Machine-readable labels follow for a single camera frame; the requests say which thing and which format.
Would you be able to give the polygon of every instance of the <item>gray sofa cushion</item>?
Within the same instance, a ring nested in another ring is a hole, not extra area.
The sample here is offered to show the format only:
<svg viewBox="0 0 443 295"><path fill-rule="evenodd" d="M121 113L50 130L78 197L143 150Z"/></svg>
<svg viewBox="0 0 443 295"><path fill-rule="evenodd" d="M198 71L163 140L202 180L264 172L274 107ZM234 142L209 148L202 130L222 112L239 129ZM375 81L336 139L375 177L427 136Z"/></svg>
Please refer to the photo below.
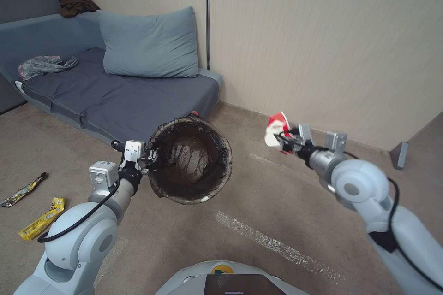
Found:
<svg viewBox="0 0 443 295"><path fill-rule="evenodd" d="M24 91L51 113L121 142L147 142L162 123L192 110L206 117L218 102L218 84L213 78L109 75L103 69L104 53L92 48L75 54L77 66L33 77L23 84Z"/></svg>
<svg viewBox="0 0 443 295"><path fill-rule="evenodd" d="M198 73L192 7L154 16L98 11L107 73L142 77L192 77Z"/></svg>

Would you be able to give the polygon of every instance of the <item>brown cloth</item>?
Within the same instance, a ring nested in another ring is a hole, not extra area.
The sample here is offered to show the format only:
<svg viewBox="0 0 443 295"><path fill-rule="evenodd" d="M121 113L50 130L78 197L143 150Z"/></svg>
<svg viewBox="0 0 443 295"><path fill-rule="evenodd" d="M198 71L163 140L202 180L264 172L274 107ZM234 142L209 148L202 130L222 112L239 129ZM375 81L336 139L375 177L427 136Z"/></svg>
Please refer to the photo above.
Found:
<svg viewBox="0 0 443 295"><path fill-rule="evenodd" d="M59 14L73 17L83 12L96 12L100 9L92 0L59 0Z"/></svg>

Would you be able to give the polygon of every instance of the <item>sofa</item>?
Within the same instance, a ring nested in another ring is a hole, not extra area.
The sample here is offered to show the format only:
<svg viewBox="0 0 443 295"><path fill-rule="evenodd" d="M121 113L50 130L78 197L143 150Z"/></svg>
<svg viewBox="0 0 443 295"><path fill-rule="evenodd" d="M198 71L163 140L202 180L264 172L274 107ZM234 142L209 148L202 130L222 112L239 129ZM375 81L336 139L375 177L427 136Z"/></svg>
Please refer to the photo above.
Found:
<svg viewBox="0 0 443 295"><path fill-rule="evenodd" d="M199 68L196 77L145 78L107 74L96 12L58 14L0 24L0 72L32 105L110 143L149 141L162 123L215 107L220 74ZM75 56L69 70L36 76L21 85L18 66L37 55Z"/></svg>

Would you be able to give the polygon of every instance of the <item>screen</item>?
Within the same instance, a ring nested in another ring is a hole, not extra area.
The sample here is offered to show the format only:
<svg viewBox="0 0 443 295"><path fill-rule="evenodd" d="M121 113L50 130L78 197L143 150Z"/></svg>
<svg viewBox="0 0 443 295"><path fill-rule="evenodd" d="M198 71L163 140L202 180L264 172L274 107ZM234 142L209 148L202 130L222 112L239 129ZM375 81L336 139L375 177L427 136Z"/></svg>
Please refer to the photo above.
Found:
<svg viewBox="0 0 443 295"><path fill-rule="evenodd" d="M204 295L286 295L262 274L208 274Z"/></svg>

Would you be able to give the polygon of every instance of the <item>plastic bag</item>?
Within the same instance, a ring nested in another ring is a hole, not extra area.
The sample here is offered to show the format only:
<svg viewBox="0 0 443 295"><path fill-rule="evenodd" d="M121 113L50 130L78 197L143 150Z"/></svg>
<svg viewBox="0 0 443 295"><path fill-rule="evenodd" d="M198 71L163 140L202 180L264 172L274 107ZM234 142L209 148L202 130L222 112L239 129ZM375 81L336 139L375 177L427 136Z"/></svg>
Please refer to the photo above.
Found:
<svg viewBox="0 0 443 295"><path fill-rule="evenodd" d="M18 66L18 74L26 81L34 76L47 72L60 72L75 67L78 60L72 57L63 63L60 56L37 55Z"/></svg>

